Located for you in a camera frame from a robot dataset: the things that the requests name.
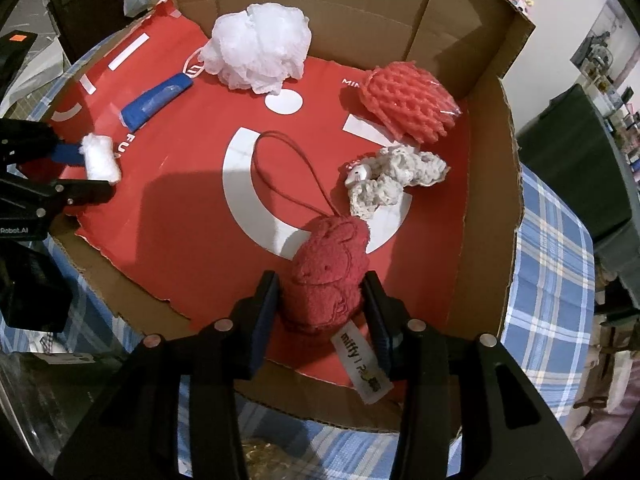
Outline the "white cloth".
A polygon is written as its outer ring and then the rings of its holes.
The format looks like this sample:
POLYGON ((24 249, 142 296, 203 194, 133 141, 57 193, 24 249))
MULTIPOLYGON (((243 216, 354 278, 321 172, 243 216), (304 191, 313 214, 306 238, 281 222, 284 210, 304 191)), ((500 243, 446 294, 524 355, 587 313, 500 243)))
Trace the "white cloth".
POLYGON ((118 163, 113 152, 113 141, 109 136, 89 133, 81 140, 80 154, 85 159, 87 178, 116 184, 122 180, 118 163))

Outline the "red plush miffy keychain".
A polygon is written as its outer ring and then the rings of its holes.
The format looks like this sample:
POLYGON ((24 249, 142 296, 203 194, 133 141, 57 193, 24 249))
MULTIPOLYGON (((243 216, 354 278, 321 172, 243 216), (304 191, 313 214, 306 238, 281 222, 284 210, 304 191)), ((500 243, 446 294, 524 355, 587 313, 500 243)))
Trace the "red plush miffy keychain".
POLYGON ((360 284, 369 270, 367 223, 341 214, 308 156, 285 133, 273 130, 259 133, 252 165, 273 193, 318 214, 311 222, 307 239, 292 258, 288 296, 294 308, 288 311, 286 322, 307 335, 329 336, 360 399, 364 404, 375 404, 393 390, 393 384, 378 366, 372 347, 352 320, 362 307, 360 284), (259 161, 259 144, 267 139, 286 144, 300 157, 330 212, 286 194, 273 183, 259 161))

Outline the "blue tissue packet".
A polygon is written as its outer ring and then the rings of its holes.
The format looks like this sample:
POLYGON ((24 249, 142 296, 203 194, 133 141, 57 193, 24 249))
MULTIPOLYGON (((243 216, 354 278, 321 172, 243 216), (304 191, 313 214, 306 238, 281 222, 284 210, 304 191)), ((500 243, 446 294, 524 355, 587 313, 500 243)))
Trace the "blue tissue packet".
POLYGON ((129 132, 136 132, 192 84, 193 80, 184 73, 169 77, 127 104, 120 112, 122 123, 129 132))

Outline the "blue plaid tablecloth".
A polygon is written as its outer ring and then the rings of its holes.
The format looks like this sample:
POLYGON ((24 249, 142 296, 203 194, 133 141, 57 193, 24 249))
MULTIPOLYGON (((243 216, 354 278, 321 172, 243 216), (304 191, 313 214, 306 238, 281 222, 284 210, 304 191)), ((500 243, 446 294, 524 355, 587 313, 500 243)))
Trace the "blue plaid tablecloth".
MULTIPOLYGON (((502 342, 523 367, 550 410, 565 424, 578 396, 591 335, 594 270, 591 238, 579 219, 532 170, 522 170, 524 217, 518 229, 513 280, 502 342)), ((73 298, 58 336, 1 329, 4 352, 48 347, 70 352, 130 351, 139 334, 114 315, 47 238, 32 246, 50 254, 70 280, 73 298)), ((396 437, 332 430, 252 402, 240 407, 242 434, 266 436, 299 457, 305 479, 384 479, 396 437)))

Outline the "small jar with gold beads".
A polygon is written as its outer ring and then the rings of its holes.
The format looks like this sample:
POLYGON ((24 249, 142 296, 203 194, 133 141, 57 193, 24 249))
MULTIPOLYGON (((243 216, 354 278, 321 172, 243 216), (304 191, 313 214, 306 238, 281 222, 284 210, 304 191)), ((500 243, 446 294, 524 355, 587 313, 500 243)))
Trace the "small jar with gold beads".
POLYGON ((250 480, 290 480, 296 477, 293 459, 276 444, 262 439, 242 441, 250 480))

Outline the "white mesh bath pouf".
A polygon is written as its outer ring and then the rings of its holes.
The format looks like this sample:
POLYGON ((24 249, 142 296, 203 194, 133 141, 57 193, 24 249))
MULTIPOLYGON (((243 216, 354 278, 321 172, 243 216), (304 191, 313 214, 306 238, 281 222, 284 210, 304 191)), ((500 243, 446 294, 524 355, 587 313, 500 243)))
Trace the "white mesh bath pouf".
POLYGON ((231 90, 278 94, 286 80, 303 78, 311 39, 309 18, 299 8, 253 3, 218 16, 182 72, 191 79, 214 75, 231 90))

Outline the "cream scrunchie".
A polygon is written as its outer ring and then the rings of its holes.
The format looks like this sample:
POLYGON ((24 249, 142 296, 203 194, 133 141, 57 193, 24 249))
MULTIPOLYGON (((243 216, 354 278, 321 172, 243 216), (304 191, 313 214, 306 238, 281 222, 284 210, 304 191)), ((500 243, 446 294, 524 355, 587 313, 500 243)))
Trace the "cream scrunchie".
POLYGON ((350 214, 370 220, 378 208, 398 205, 405 188, 428 188, 445 180, 448 172, 447 163, 432 152, 400 144, 381 148, 347 171, 344 185, 350 214))

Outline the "cardboard box with red liner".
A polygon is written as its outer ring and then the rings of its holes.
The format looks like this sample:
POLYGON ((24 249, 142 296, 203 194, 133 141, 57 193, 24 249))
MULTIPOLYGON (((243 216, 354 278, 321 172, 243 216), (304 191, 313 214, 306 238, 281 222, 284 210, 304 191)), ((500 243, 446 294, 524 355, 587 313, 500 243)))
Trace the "cardboard box with red liner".
POLYGON ((54 100, 50 124, 64 139, 113 139, 122 182, 108 203, 56 219, 53 244, 134 330, 196 332, 265 271, 287 280, 310 222, 347 211, 344 169, 387 138, 358 84, 367 70, 410 61, 462 113, 432 145, 448 162, 445 181, 373 219, 370 266, 390 296, 439 330, 498 333, 523 209, 501 81, 533 28, 508 0, 168 0, 54 100), (125 128, 120 109, 174 74, 216 18, 265 2, 310 21, 310 55, 292 83, 303 100, 296 112, 273 112, 202 75, 141 130, 125 128))

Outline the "dark green covered side table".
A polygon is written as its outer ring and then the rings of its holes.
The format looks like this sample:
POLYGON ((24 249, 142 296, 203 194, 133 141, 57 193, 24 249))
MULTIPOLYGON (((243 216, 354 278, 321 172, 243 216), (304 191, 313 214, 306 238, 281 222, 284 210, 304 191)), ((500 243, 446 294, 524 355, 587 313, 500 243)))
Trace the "dark green covered side table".
POLYGON ((520 161, 602 242, 639 227, 634 178, 597 107, 579 84, 553 98, 518 134, 520 161))

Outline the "red foam net sleeve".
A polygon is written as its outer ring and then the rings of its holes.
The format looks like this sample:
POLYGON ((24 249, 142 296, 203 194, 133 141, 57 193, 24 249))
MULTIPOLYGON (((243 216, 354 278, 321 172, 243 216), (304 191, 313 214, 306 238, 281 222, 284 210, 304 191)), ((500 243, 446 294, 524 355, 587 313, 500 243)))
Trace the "red foam net sleeve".
POLYGON ((413 62, 367 70, 358 86, 362 105, 395 140, 434 144, 454 128, 460 107, 447 89, 413 62))

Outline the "wall mirror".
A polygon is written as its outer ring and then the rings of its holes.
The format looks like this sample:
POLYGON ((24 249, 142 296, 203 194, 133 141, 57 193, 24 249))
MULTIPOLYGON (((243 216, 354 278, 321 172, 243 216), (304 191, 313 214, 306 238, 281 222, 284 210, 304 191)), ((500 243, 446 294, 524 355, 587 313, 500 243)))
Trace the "wall mirror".
POLYGON ((623 85, 639 62, 639 32, 618 0, 605 0, 570 62, 595 68, 615 88, 623 85))

